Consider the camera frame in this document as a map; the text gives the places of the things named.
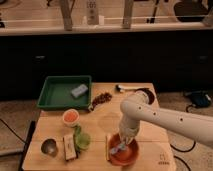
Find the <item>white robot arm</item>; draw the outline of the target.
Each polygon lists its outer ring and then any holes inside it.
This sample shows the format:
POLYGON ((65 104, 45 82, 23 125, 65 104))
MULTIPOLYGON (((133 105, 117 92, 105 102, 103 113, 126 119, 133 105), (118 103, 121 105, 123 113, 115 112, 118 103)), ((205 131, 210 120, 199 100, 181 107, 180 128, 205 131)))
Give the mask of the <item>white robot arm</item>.
POLYGON ((140 122, 146 121, 213 148, 213 117, 154 107, 149 102, 143 91, 121 101, 119 135, 126 144, 137 136, 140 122))

